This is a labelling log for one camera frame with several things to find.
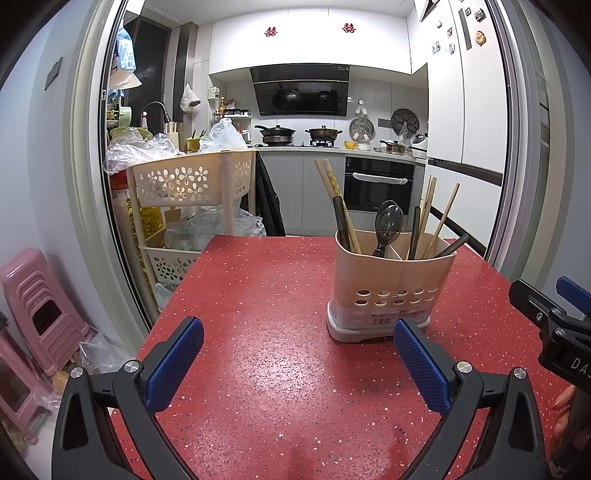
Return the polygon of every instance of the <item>metal screw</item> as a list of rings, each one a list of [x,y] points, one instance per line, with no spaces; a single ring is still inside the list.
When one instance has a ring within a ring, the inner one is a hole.
[[[527,377],[527,372],[523,368],[517,367],[515,370],[513,370],[513,375],[515,375],[520,380],[523,380],[525,377]]]
[[[78,378],[81,377],[83,373],[84,370],[82,370],[82,367],[76,367],[72,369],[72,371],[70,372],[70,376],[72,378]]]
[[[472,371],[472,366],[468,362],[458,362],[457,369],[463,374],[469,374]]]
[[[137,372],[139,370],[139,362],[136,360],[131,360],[123,366],[123,369],[129,374]]]

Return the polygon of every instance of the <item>oven handle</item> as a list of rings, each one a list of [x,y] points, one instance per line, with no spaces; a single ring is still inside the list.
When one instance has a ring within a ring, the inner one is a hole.
[[[378,175],[367,175],[365,173],[357,172],[354,172],[351,175],[356,180],[371,181],[373,183],[389,183],[391,185],[406,185],[408,183],[408,179],[393,179],[392,177],[380,177]]]

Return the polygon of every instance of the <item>built-in oven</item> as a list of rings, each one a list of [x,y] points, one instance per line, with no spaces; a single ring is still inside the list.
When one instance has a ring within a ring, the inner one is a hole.
[[[393,200],[402,209],[404,215],[408,215],[413,194],[414,174],[415,166],[412,164],[378,158],[346,157],[343,196],[345,205],[353,212],[374,213],[383,202]],[[390,184],[371,181],[379,180],[375,177],[406,179],[407,182]]]

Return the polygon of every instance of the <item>barcode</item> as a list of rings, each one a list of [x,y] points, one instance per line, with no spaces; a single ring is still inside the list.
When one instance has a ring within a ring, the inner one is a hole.
[[[374,319],[372,325],[390,325],[392,323],[393,318],[381,318],[381,319]]]

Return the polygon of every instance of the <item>utensil holder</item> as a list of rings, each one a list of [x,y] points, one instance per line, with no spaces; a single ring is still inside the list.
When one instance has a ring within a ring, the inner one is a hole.
[[[426,328],[455,252],[442,258],[401,260],[406,258],[411,238],[410,233],[401,233],[388,247],[387,258],[372,257],[377,246],[375,232],[356,232],[363,255],[353,254],[337,242],[335,279],[327,308],[331,336],[341,342],[391,336],[392,325],[400,318]],[[431,237],[425,233],[417,251],[426,248]],[[428,257],[448,245],[438,239]]]

